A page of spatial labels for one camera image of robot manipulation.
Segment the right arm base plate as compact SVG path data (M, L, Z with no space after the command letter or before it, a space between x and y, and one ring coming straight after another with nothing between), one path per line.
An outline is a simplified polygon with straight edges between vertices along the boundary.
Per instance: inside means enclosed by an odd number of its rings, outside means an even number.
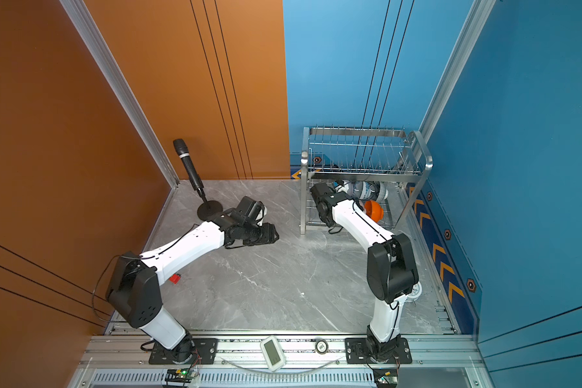
M386 343L378 343L369 338L347 338L345 354L350 365L409 365L412 351L406 338L398 336Z

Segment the dark flower-shaped bowl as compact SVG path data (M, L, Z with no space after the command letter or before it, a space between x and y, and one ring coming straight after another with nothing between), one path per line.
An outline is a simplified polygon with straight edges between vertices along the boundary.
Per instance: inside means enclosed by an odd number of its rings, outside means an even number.
M376 201L377 202L385 201L388 198L388 195L389 195L389 191L386 187L386 184L384 182L379 182L378 196L377 196Z

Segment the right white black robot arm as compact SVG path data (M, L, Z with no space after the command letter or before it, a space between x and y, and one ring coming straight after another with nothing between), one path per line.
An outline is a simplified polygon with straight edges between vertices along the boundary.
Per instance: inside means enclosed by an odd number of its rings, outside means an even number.
M420 282L412 242L405 234L393 234L378 224L378 211L347 192L318 183L311 187L319 219L326 226L342 227L367 255L366 281L375 296L373 317L365 342L347 341L349 362L410 364L411 350L401 336L404 305Z

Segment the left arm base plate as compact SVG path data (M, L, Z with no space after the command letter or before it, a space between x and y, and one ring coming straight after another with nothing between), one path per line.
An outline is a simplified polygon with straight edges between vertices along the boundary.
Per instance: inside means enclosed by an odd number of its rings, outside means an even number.
M150 365L213 365L218 350L218 340L184 339L174 349L165 349L158 341L154 342L148 363Z

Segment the orange bowl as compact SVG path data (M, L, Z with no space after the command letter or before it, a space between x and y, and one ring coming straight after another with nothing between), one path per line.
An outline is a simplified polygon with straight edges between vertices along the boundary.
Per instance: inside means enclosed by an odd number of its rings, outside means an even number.
M375 200L367 200L364 204L365 214L374 222L379 222L384 218L384 210Z

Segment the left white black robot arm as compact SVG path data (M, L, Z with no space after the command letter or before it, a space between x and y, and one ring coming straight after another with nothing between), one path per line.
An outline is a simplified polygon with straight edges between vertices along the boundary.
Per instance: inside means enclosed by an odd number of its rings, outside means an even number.
M119 255L106 291L106 300L132 327L144 331L171 354L177 365L196 358L189 331L163 306L161 286L179 270L219 248L235 249L274 244L276 227L264 221L267 209L245 196L239 204L219 210L198 226L161 247L141 254Z

